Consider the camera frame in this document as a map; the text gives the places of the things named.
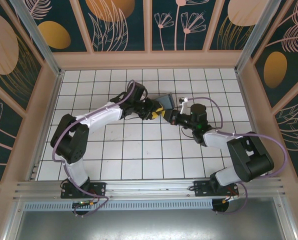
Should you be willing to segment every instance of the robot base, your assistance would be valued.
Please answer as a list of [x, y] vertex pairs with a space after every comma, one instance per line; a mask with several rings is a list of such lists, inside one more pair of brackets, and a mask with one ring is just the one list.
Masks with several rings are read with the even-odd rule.
[[[82, 189], [100, 196], [106, 194], [106, 183], [105, 182], [87, 182], [81, 186]], [[93, 197], [79, 191], [70, 181], [62, 184], [61, 188], [61, 199], [92, 199]]]

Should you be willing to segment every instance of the white grid floor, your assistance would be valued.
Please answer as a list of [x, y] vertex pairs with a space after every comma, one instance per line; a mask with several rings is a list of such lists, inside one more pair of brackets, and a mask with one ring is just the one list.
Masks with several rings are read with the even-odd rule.
[[[65, 114], [83, 115], [102, 107], [125, 91], [131, 79], [142, 83], [149, 98], [173, 93], [179, 97], [210, 97], [221, 109], [223, 131], [246, 133], [251, 125], [233, 69], [128, 69], [66, 71], [36, 179], [67, 178], [60, 163], [52, 161], [50, 140]], [[208, 100], [195, 100], [207, 106], [208, 121], [220, 125], [217, 108]], [[204, 178], [232, 165], [230, 155], [203, 147], [183, 135], [180, 127], [163, 118], [142, 121], [127, 116], [99, 129], [89, 137], [84, 166], [91, 180], [139, 180]]]

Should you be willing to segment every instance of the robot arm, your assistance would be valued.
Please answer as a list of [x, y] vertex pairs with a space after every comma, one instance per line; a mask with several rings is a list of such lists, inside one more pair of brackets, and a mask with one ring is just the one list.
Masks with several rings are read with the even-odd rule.
[[181, 111], [167, 110], [164, 118], [172, 125], [192, 130], [196, 143], [230, 153], [233, 166], [210, 176], [209, 184], [215, 193], [232, 183], [249, 182], [274, 168], [274, 162], [259, 137], [224, 134], [208, 124], [206, 106], [193, 104], [190, 107], [190, 114], [186, 114], [189, 112], [188, 99], [181, 98], [179, 101]]
[[167, 106], [168, 108], [174, 108], [173, 101], [170, 101], [170, 99], [172, 100], [170, 95], [165, 95], [156, 100], [150, 99], [147, 97], [148, 92], [146, 88], [137, 82], [135, 82], [135, 87], [126, 101], [109, 108], [110, 105], [119, 103], [131, 90], [132, 86], [129, 86], [127, 92], [122, 92], [104, 105], [103, 108], [105, 110], [91, 117], [86, 117], [90, 113], [77, 117], [71, 116], [70, 114], [63, 116], [51, 139], [50, 144], [54, 148], [60, 135], [70, 124], [85, 118], [65, 134], [56, 149], [56, 154], [65, 160], [64, 164], [66, 165], [66, 169], [74, 182], [85, 191], [89, 189], [90, 179], [84, 168], [83, 156], [86, 152], [90, 134], [93, 134], [97, 129], [106, 124], [123, 119], [132, 113], [138, 114], [143, 120], [154, 119], [164, 113], [163, 104], [160, 103], [164, 100], [166, 100], [167, 103], [169, 102], [170, 106]]

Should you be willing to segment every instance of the enclosure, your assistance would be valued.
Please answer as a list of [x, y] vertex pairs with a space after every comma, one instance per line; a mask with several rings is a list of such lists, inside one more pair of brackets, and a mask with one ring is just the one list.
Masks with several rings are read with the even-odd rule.
[[[89, 136], [83, 164], [109, 201], [76, 219], [52, 137], [130, 80], [150, 99], [212, 99], [189, 106], [214, 128], [276, 139], [285, 168], [239, 187], [229, 212], [248, 197], [241, 212], [216, 214], [217, 197], [188, 188], [230, 153], [132, 114]], [[283, 152], [261, 141], [277, 171]], [[0, 0], [0, 239], [33, 238], [298, 239], [298, 0]]]

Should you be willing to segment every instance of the white arm segment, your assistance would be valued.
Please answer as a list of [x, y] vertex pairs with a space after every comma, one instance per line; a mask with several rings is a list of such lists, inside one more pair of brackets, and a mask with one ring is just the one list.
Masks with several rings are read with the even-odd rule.
[[[112, 104], [114, 103], [108, 102], [103, 108], [108, 107]], [[108, 108], [104, 111], [101, 111], [92, 117], [86, 118], [85, 120], [82, 120], [80, 123], [85, 124], [89, 127], [89, 135], [91, 135], [97, 129], [105, 126], [106, 124], [120, 120], [122, 113], [123, 111], [120, 109], [119, 105], [117, 105], [112, 108]], [[85, 118], [88, 114], [89, 113], [77, 116], [76, 119], [79, 120]], [[83, 158], [72, 164], [68, 164], [67, 161], [65, 161], [65, 165], [70, 173], [70, 176], [79, 187], [87, 181], [88, 175], [84, 167]]]
[[[207, 147], [214, 147], [214, 148], [226, 150], [226, 151], [229, 151], [227, 142], [236, 138], [238, 137], [226, 136], [226, 135], [217, 133], [215, 129], [207, 131], [203, 135], [203, 140]], [[215, 177], [221, 186], [227, 186], [229, 184], [241, 181], [241, 179], [236, 174], [234, 166], [226, 167], [225, 169], [218, 171], [215, 174]]]

